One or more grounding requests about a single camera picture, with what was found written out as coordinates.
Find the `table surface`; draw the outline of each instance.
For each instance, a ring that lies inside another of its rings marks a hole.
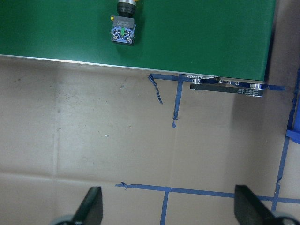
[[[137,2],[134,46],[112,43],[117,0],[0,3],[0,54],[263,81],[275,0]]]

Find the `green surface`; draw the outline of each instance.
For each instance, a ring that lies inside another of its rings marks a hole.
[[[117,0],[0,0],[0,54],[264,80],[275,0],[140,0],[134,46]]]

